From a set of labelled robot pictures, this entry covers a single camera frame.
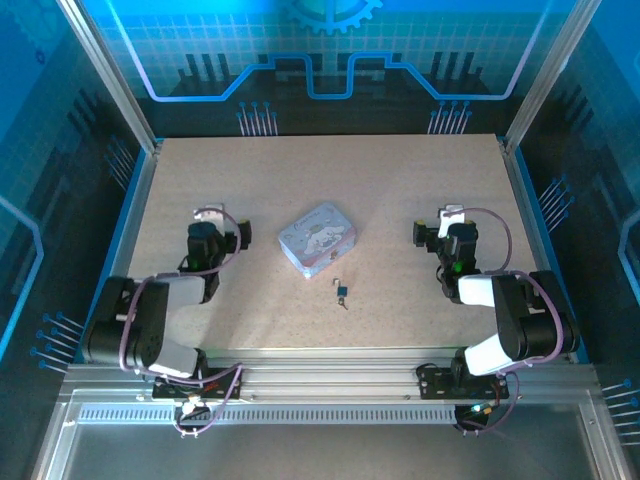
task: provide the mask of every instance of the purple cable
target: purple cable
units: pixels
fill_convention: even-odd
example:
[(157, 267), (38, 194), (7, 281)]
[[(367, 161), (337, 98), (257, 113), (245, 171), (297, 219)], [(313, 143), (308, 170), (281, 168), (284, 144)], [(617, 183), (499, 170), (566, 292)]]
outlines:
[[(476, 432), (479, 435), (482, 432), (486, 431), (486, 428), (484, 425), (482, 425), (481, 423), (478, 422), (473, 422), (471, 420), (463, 420), (463, 423), (466, 423), (467, 425), (471, 425), (472, 427), (476, 427)], [(465, 432), (464, 429), (459, 428), (458, 425), (456, 425), (456, 428), (458, 428), (458, 430)], [(543, 462), (541, 462), (540, 460), (538, 460), (532, 453), (531, 453), (531, 448), (524, 442), (516, 439), (516, 438), (512, 438), (509, 435), (507, 435), (506, 433), (503, 433), (499, 430), (493, 430), (492, 431), (493, 434), (499, 436), (500, 438), (502, 438), (503, 440), (508, 440), (510, 443), (515, 444), (516, 447), (521, 450), (525, 455), (527, 455), (531, 460), (533, 460), (536, 465), (538, 465), (540, 468), (542, 468), (545, 472), (547, 472), (551, 478), (560, 478), (558, 477), (557, 473), (554, 472), (553, 470), (551, 470), (550, 468), (548, 468)]]
[(218, 419), (220, 418), (220, 416), (224, 412), (224, 408), (227, 406), (227, 402), (229, 401), (229, 398), (231, 398), (231, 393), (233, 392), (233, 388), (235, 387), (236, 382), (238, 381), (238, 378), (240, 378), (240, 373), (241, 372), (242, 372), (242, 364), (239, 363), (239, 364), (237, 364), (236, 374), (233, 377), (233, 380), (231, 381), (231, 385), (229, 385), (229, 390), (227, 390), (227, 393), (224, 396), (224, 400), (222, 400), (222, 403), (220, 405), (218, 405), (218, 408), (216, 408), (215, 415), (211, 416), (211, 419), (207, 422), (207, 424), (204, 427), (201, 427), (198, 430), (194, 430), (192, 432), (189, 432), (187, 430), (181, 429), (178, 426), (178, 423), (174, 422), (173, 426), (175, 427), (175, 429), (178, 432), (180, 432), (183, 436), (184, 435), (191, 435), (191, 436), (197, 437), (199, 434), (204, 433), (207, 430), (209, 430), (211, 427), (213, 427), (213, 425), (218, 421)]
[(488, 270), (483, 273), (486, 273), (488, 275), (494, 275), (496, 273), (504, 272), (504, 269), (509, 266), (509, 262), (511, 261), (511, 253), (513, 252), (513, 239), (511, 237), (511, 229), (509, 228), (509, 225), (507, 225), (507, 222), (505, 222), (500, 215), (498, 215), (493, 210), (489, 210), (488, 208), (481, 208), (481, 207), (463, 208), (462, 210), (456, 210), (455, 212), (444, 212), (443, 215), (445, 217), (451, 217), (453, 215), (457, 215), (458, 213), (467, 213), (467, 212), (486, 213), (487, 215), (491, 215), (493, 218), (497, 219), (502, 224), (504, 231), (507, 233), (507, 258), (505, 259), (504, 263), (498, 270)]
[(520, 270), (512, 270), (509, 273), (513, 275), (518, 275), (519, 277), (524, 278), (527, 282), (529, 282), (533, 286), (533, 288), (538, 292), (538, 294), (544, 300), (544, 303), (547, 305), (547, 308), (551, 313), (551, 317), (553, 318), (553, 323), (556, 326), (556, 346), (553, 349), (553, 351), (546, 357), (533, 357), (526, 361), (516, 363), (514, 365), (511, 365), (511, 367), (508, 367), (506, 370), (500, 372), (503, 374), (508, 372), (513, 372), (514, 370), (521, 368), (523, 365), (533, 365), (536, 363), (550, 362), (551, 360), (555, 359), (558, 355), (560, 355), (560, 352), (562, 351), (562, 345), (564, 344), (564, 331), (562, 329), (562, 320), (560, 320), (560, 314), (558, 313), (558, 309), (553, 304), (553, 301), (551, 300), (551, 297), (549, 297), (549, 294), (545, 292), (545, 290), (542, 288), (542, 286), (538, 282), (536, 282), (533, 278), (531, 278), (526, 273), (521, 272)]
[[(241, 247), (241, 244), (242, 244), (242, 237), (241, 237), (240, 226), (238, 225), (238, 222), (236, 222), (236, 220), (231, 215), (229, 215), (227, 212), (225, 212), (224, 210), (221, 210), (219, 208), (214, 208), (214, 207), (207, 207), (207, 208), (198, 209), (198, 210), (195, 211), (194, 215), (198, 215), (198, 214), (204, 213), (204, 212), (219, 213), (223, 217), (225, 217), (227, 220), (229, 220), (229, 222), (233, 226), (233, 233), (236, 235), (236, 239), (237, 239), (235, 251), (233, 252), (231, 257), (229, 257), (229, 259), (227, 261), (223, 262), (221, 265), (217, 266), (216, 268), (212, 268), (211, 270), (205, 270), (204, 272), (198, 272), (198, 273), (180, 273), (180, 272), (159, 273), (158, 275), (152, 275), (151, 277), (145, 278), (140, 283), (140, 285), (138, 285), (138, 288), (136, 289), (135, 293), (133, 294), (133, 298), (131, 299), (131, 304), (129, 305), (129, 310), (127, 311), (127, 318), (124, 321), (124, 326), (123, 326), (123, 329), (122, 329), (122, 337), (120, 338), (120, 348), (118, 350), (118, 363), (120, 364), (120, 368), (123, 371), (130, 372), (132, 370), (138, 370), (138, 371), (140, 371), (140, 373), (144, 373), (146, 375), (158, 375), (157, 372), (152, 372), (152, 371), (144, 369), (144, 368), (132, 368), (132, 367), (129, 367), (127, 365), (127, 360), (126, 360), (127, 342), (129, 340), (129, 334), (131, 332), (131, 324), (133, 323), (136, 307), (138, 305), (138, 301), (140, 300), (140, 295), (142, 295), (142, 291), (147, 286), (147, 284), (152, 280), (157, 280), (157, 279), (162, 279), (162, 278), (172, 278), (172, 277), (181, 277), (181, 276), (182, 277), (186, 277), (186, 276), (200, 277), (200, 276), (204, 276), (204, 275), (211, 275), (212, 273), (218, 273), (220, 270), (222, 270), (227, 265), (229, 265), (233, 260), (235, 260), (235, 258), (238, 256), (238, 253), (240, 252), (240, 247)], [(236, 364), (236, 365), (232, 366), (231, 368), (228, 368), (227, 370), (224, 370), (223, 372), (220, 372), (220, 373), (218, 373), (216, 375), (213, 375), (211, 377), (206, 377), (206, 378), (200, 378), (200, 379), (197, 379), (197, 380), (174, 377), (174, 376), (171, 376), (171, 375), (166, 375), (165, 378), (167, 378), (167, 379), (169, 379), (169, 380), (171, 380), (173, 382), (183, 383), (185, 385), (200, 385), (202, 383), (209, 383), (209, 382), (214, 382), (214, 381), (218, 380), (219, 378), (231, 373), (234, 369), (238, 368), (239, 365), (240, 364)]]

